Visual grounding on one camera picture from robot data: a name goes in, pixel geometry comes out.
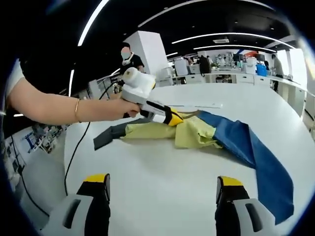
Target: dark gray cloth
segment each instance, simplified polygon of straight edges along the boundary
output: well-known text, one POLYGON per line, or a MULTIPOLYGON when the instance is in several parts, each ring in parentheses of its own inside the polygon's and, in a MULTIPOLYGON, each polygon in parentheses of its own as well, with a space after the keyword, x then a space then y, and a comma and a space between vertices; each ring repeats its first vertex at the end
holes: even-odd
POLYGON ((106 146, 107 144, 111 143, 113 139, 118 139, 120 137, 125 136, 126 135, 125 129, 128 124, 144 124, 149 122, 150 122, 149 119, 141 118, 123 124, 110 126, 103 133, 101 133, 100 135, 93 139, 94 150, 96 151, 101 147, 106 146))

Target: fluorescent light strip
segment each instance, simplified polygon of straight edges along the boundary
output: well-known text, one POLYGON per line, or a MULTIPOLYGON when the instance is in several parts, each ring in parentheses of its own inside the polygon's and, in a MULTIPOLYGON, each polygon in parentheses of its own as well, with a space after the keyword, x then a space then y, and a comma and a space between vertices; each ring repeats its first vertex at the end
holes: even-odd
POLYGON ((204 48, 217 48, 217 47, 257 48, 257 49, 262 49, 262 50, 266 50, 266 51, 270 51, 270 52, 276 53, 276 51, 271 50, 271 49, 267 49, 267 48, 261 48, 261 47, 255 47, 255 46, 248 46, 248 45, 234 45, 234 44, 214 45, 214 46, 199 47, 199 48, 194 48, 194 50, 197 50, 197 49, 204 49, 204 48))
POLYGON ((111 73, 110 75, 114 75, 116 74, 118 71, 120 71, 120 68, 118 68, 117 70, 115 70, 113 73, 111 73))
MULTIPOLYGON (((181 3, 181 4, 178 4, 178 5, 175 5, 173 7, 170 7, 170 8, 167 8, 161 12, 159 12, 158 14, 150 17, 149 19, 145 20, 144 22, 142 22, 141 24, 138 25, 138 28, 144 26, 146 23, 148 23, 149 21, 153 20, 154 18, 160 16, 160 15, 163 15, 164 13, 168 12, 168 11, 171 11, 171 10, 174 10, 178 7, 181 7, 181 6, 185 6, 185 5, 188 5, 188 4, 192 4, 192 3, 196 3, 196 2, 200 2, 200 1, 207 1, 207 0, 191 0, 191 1, 187 1, 187 2, 184 2, 184 3, 181 3)), ((258 5, 261 5, 261 6, 264 6, 264 7, 267 7, 271 10, 274 10, 273 8, 271 8, 270 6, 266 5, 266 4, 263 4, 263 3, 260 3, 260 2, 257 2, 257 1, 254 1, 254 0, 240 0, 240 1, 247 1, 247 2, 250 2, 250 3, 254 3, 254 4, 258 4, 258 5)))
POLYGON ((169 56, 176 55, 176 54, 178 54, 178 53, 171 53, 171 54, 168 54, 166 56, 169 57, 169 56))
POLYGON ((296 49, 292 45, 287 44, 285 42, 282 42, 282 41, 280 41, 278 39, 275 39, 275 38, 270 38, 270 37, 267 37, 267 36, 263 36, 263 35, 259 35, 259 34, 253 34, 253 33, 235 33, 235 32, 232 32, 232 33, 209 33, 209 34, 203 34, 203 35, 198 35, 198 36, 194 36, 194 37, 190 37, 190 38, 184 38, 184 39, 172 42, 172 44, 183 42, 183 41, 190 40, 190 39, 202 38, 202 37, 207 37, 207 36, 217 36, 217 35, 246 35, 246 36, 253 36, 253 37, 273 40, 273 41, 276 41, 278 43, 284 44, 284 45, 286 45, 286 46, 288 46, 288 47, 290 47, 292 49, 296 49))
MULTIPOLYGON (((85 37, 87 36, 94 20, 96 19, 96 17, 98 16, 98 14, 100 13, 100 11, 103 9, 103 7, 108 3, 109 0, 102 0, 99 5, 97 6, 97 8, 94 10, 94 12, 92 13, 91 17, 89 18, 89 21, 87 22, 87 24, 84 27, 84 30, 81 34, 81 37, 79 39, 79 43, 78 43, 78 47, 82 46, 83 41, 85 39, 85 37)), ((69 97, 71 96, 71 88, 72 88, 72 79, 73 79, 73 73, 74 70, 71 71, 71 75, 70 75, 70 81, 69 81, 69 97)))

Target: cable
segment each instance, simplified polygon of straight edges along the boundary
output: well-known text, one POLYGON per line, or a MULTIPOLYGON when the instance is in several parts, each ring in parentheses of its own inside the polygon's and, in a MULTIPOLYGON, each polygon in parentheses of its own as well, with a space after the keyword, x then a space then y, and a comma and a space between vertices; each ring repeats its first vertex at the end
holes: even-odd
MULTIPOLYGON (((112 82, 111 85, 105 89, 104 93, 101 95, 101 97, 99 98, 99 100, 101 100, 101 99, 103 98, 103 96, 107 93, 107 91, 109 90, 109 88, 112 87, 115 83, 116 83, 116 82, 112 82)), ((84 131, 84 134, 82 135, 82 137, 80 138, 79 142, 77 143, 77 146, 75 147, 75 149, 74 149, 74 151, 73 151, 73 154, 72 154, 72 156, 71 156, 71 159, 70 159, 70 162, 69 162, 67 171, 66 171, 66 173, 65 173, 64 182, 63 182, 63 183, 64 183, 64 190, 65 190, 66 196, 68 196, 68 190, 67 190, 67 183, 66 183, 66 180, 67 180, 68 172, 69 172, 69 169, 70 169, 70 165, 71 165, 71 163, 72 163, 72 160, 73 160, 73 158, 74 158, 74 155, 75 155, 75 153, 76 153, 76 151, 77 151, 77 149, 78 149, 80 143, 82 142, 83 138, 84 138, 85 135, 87 134, 87 131, 88 131, 89 127, 90 127, 90 124, 91 124, 91 122, 89 122, 89 124, 88 124, 86 130, 84 131)))
MULTIPOLYGON (((13 140, 13 136, 11 135, 11 139, 12 139, 12 143, 13 143, 13 150, 15 153, 15 159, 18 162, 19 168, 22 167, 20 165, 19 159, 18 159, 18 154, 16 153, 16 149, 15 149, 15 144, 14 144, 14 140, 13 140)), ((23 170, 20 171, 20 175, 21 175, 21 179, 22 179, 22 183, 24 185, 24 189, 26 194, 28 195, 30 201, 35 205, 35 207, 37 207, 41 212, 43 212, 45 215, 47 215, 49 217, 49 214, 47 212, 45 212, 39 205, 37 205, 37 203, 33 200, 33 198, 31 197, 30 193, 28 192, 27 188, 26 188, 26 184, 23 178, 23 174, 22 174, 23 170)))

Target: gold bracelet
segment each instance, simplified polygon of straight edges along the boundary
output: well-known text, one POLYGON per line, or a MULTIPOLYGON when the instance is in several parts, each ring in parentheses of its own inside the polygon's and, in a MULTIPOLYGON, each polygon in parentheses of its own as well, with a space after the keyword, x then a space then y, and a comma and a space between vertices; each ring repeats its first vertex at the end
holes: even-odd
POLYGON ((80 101, 80 99, 78 98, 77 103, 76 103, 76 105, 75 105, 74 115, 75 115, 75 117, 76 117, 77 121, 78 121, 79 123, 81 123, 81 121, 80 121, 80 120, 79 120, 79 118, 78 118, 78 114, 77 114, 77 112, 78 112, 78 105, 79 105, 79 101, 80 101))

